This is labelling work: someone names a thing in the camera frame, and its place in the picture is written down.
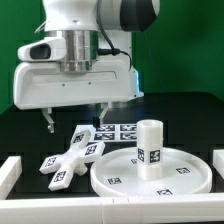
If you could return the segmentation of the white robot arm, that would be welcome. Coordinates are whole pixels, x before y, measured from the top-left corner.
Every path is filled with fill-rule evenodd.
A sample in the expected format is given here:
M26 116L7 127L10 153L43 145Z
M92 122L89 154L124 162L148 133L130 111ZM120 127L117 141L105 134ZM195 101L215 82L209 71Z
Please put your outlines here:
M98 104L99 127L108 107L141 97L132 65L131 34L158 17L160 0L42 0L45 37L18 49L13 99L21 110Z

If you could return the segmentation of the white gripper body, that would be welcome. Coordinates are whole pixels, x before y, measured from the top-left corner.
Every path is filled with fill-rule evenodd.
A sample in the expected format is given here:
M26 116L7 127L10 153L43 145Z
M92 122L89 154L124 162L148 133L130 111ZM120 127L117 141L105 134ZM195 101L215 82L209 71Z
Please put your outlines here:
M101 56L89 72L61 72L58 63L21 63L14 104L23 109L126 102L138 95L136 71L126 56Z

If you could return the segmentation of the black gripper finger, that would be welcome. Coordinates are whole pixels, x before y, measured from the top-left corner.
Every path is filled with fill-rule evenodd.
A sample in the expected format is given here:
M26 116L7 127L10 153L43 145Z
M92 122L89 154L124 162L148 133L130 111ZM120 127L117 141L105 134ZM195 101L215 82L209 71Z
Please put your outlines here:
M104 123L104 117L108 111L109 105L107 103L101 103L97 107L97 126L100 127Z
M42 109L42 114L44 116L44 118L46 119L47 123L48 123L48 130L51 134L54 133L54 121L51 117L52 114L52 109L51 108L43 108Z

